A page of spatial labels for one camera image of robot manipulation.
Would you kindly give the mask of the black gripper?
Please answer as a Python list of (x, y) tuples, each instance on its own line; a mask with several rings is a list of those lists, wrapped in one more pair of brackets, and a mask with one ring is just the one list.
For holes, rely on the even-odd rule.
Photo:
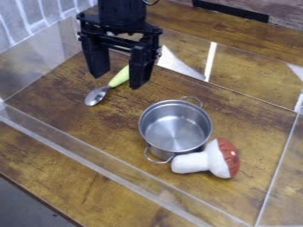
[(161, 0), (99, 0), (97, 14), (81, 12), (79, 40), (90, 73), (101, 78), (110, 71), (110, 48), (130, 51), (130, 86), (134, 90), (151, 79), (161, 49), (162, 29), (146, 21), (147, 7)]

